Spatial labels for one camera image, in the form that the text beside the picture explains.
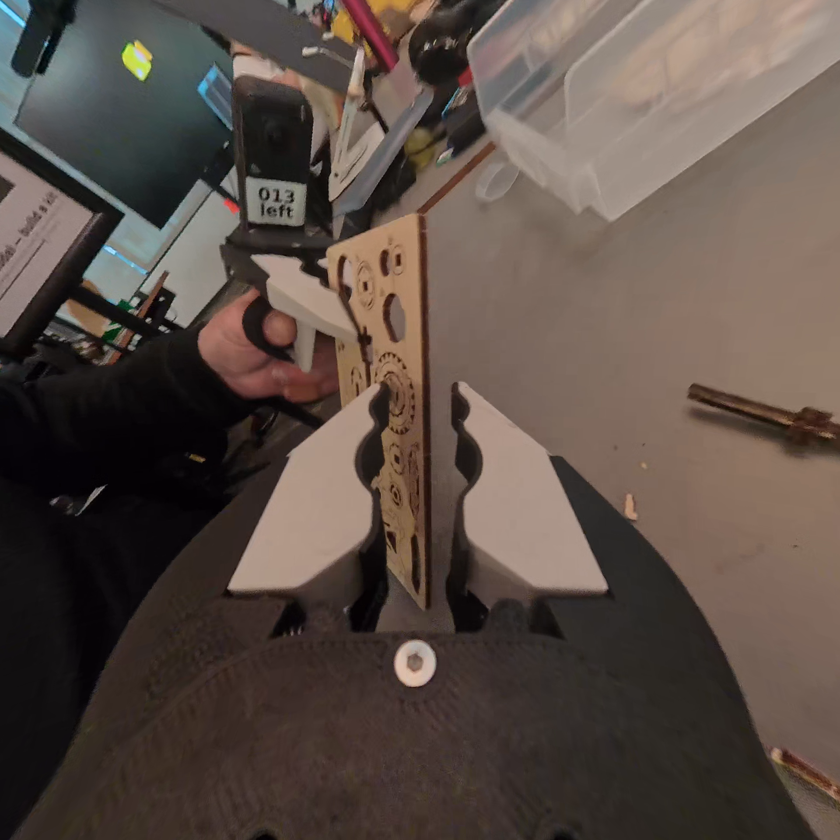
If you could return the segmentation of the wooden parts sheet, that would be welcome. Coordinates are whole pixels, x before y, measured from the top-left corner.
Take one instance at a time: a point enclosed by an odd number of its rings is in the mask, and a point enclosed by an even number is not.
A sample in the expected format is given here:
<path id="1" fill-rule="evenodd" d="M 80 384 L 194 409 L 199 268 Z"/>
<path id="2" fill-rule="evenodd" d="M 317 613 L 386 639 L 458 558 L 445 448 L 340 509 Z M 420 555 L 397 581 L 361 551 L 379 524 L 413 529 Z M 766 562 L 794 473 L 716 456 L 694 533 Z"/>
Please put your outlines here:
<path id="1" fill-rule="evenodd" d="M 382 426 L 380 495 L 389 570 L 419 608 L 429 606 L 431 499 L 427 255 L 424 216 L 412 213 L 328 250 L 329 285 L 360 336 L 337 339 L 340 397 L 371 385 L 390 395 Z"/>

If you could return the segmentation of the person's left hand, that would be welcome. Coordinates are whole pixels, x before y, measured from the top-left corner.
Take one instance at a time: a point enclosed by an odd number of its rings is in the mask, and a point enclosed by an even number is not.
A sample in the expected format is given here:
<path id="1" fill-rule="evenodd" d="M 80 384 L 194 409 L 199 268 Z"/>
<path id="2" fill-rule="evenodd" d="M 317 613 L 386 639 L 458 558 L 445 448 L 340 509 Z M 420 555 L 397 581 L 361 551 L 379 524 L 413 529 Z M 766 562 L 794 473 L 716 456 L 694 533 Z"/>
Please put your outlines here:
<path id="1" fill-rule="evenodd" d="M 213 315 L 198 334 L 204 362 L 239 397 L 257 401 L 281 397 L 291 403 L 315 403 L 340 390 L 337 355 L 331 337 L 317 333 L 310 372 L 277 360 L 248 341 L 242 321 L 250 302 L 260 299 L 249 289 Z"/>

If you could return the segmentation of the wooden wheel axle assembly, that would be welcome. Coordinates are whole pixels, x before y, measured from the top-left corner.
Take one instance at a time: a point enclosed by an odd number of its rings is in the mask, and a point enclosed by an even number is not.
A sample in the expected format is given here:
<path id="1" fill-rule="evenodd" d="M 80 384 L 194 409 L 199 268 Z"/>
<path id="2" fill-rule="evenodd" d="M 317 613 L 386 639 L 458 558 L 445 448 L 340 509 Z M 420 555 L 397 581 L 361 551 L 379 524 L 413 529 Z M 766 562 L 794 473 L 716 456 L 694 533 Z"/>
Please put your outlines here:
<path id="1" fill-rule="evenodd" d="M 686 398 L 710 410 L 738 417 L 747 424 L 772 431 L 790 451 L 839 450 L 839 423 L 834 415 L 814 406 L 791 410 L 742 395 L 692 383 Z"/>

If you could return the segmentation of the person's left forearm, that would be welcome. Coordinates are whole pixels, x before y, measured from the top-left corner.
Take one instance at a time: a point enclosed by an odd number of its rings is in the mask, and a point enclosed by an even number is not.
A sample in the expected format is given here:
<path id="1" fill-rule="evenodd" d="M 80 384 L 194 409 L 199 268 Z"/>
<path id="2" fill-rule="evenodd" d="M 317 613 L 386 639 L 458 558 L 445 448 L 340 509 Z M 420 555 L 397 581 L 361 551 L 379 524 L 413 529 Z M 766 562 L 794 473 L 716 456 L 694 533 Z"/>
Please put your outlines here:
<path id="1" fill-rule="evenodd" d="M 160 459 L 212 454 L 255 408 L 203 360 L 196 329 L 153 339 L 113 366 L 29 382 L 2 376 L 2 486 L 79 494 Z"/>

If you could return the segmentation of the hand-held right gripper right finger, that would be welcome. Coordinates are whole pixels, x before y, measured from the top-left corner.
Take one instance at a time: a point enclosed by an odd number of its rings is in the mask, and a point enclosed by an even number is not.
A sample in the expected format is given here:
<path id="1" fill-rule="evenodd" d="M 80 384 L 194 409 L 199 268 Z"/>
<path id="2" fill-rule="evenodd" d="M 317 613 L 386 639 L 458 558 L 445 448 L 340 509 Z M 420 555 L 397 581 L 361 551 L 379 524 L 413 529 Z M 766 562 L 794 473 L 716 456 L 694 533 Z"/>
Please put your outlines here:
<path id="1" fill-rule="evenodd" d="M 448 607 L 478 632 L 500 602 L 608 594 L 608 583 L 548 450 L 463 381 L 451 388 L 455 505 Z"/>

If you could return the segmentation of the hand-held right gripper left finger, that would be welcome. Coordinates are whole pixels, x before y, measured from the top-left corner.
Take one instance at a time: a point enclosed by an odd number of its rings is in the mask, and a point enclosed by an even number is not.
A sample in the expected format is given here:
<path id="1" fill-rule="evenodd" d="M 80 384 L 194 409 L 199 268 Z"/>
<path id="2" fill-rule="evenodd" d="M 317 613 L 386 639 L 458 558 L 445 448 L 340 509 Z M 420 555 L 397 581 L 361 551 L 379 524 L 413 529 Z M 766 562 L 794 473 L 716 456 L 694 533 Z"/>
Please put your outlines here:
<path id="1" fill-rule="evenodd" d="M 232 596 L 338 609 L 375 630 L 387 596 L 380 493 L 391 394 L 373 384 L 292 449 L 237 568 Z"/>

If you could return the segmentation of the black monitor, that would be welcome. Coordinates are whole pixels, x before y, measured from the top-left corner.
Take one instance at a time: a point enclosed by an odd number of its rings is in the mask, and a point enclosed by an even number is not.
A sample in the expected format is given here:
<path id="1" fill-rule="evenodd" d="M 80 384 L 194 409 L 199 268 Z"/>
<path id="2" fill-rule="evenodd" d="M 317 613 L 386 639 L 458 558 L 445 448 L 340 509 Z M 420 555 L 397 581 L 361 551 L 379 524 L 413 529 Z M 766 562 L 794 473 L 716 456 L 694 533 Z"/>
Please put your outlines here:
<path id="1" fill-rule="evenodd" d="M 15 124 L 155 228 L 231 131 L 200 92 L 232 79 L 227 52 L 152 2 L 71 2 L 73 13 Z"/>

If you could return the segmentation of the framed marker sign board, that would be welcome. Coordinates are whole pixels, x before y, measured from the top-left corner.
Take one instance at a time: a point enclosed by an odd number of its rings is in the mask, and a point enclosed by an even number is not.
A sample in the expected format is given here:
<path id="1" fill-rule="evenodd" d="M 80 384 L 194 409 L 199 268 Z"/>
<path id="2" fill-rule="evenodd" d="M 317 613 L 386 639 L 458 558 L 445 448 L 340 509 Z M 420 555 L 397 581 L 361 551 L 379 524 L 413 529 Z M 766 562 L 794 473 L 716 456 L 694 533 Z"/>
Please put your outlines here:
<path id="1" fill-rule="evenodd" d="M 1 351 L 23 359 L 123 213 L 5 130 L 1 187 Z"/>

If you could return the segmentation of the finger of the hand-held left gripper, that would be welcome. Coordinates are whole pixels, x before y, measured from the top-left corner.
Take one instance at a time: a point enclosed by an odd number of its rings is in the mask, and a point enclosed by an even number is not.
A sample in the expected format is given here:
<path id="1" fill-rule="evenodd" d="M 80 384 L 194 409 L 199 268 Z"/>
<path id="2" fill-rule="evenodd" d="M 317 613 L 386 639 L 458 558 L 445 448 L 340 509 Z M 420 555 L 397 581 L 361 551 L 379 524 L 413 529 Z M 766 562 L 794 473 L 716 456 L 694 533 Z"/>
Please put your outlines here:
<path id="1" fill-rule="evenodd" d="M 327 335 L 358 335 L 340 296 L 319 283 L 269 284 L 269 304 L 299 323 Z"/>
<path id="2" fill-rule="evenodd" d="M 251 261 L 266 276 L 261 284 L 266 288 L 281 288 L 307 283 L 329 289 L 328 273 L 320 260 L 305 260 L 298 255 L 252 255 Z"/>

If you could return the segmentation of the clear plastic box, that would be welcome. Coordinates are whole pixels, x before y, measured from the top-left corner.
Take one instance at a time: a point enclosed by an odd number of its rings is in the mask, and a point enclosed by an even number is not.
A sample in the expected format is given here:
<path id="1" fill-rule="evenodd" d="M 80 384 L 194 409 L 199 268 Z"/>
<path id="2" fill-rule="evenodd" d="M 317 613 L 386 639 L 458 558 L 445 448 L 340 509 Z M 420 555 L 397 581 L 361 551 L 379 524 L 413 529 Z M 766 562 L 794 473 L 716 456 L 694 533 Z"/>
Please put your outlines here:
<path id="1" fill-rule="evenodd" d="M 838 56 L 835 1 L 510 1 L 467 46 L 497 147 L 610 222 Z"/>

